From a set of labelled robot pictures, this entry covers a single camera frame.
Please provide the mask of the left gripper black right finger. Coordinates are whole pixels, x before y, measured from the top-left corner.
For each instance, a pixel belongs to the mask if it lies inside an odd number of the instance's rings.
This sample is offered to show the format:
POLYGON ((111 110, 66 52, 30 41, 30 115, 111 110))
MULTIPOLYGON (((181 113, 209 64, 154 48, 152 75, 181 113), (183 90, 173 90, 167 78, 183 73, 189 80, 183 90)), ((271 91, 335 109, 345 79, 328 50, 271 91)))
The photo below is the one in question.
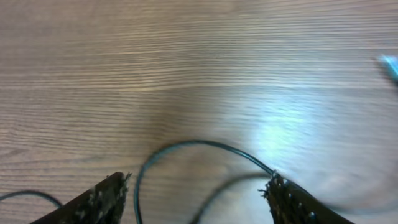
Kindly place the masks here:
POLYGON ((275 224, 353 224, 279 174, 271 175, 262 193, 275 224))

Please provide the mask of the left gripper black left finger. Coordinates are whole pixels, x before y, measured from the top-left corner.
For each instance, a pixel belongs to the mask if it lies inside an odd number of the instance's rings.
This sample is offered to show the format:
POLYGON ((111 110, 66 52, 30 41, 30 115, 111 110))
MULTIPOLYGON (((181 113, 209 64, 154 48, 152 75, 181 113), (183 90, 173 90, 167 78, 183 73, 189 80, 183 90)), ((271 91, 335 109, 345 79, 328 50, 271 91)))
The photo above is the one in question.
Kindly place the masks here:
POLYGON ((115 172, 32 224, 120 224, 130 176, 115 172))

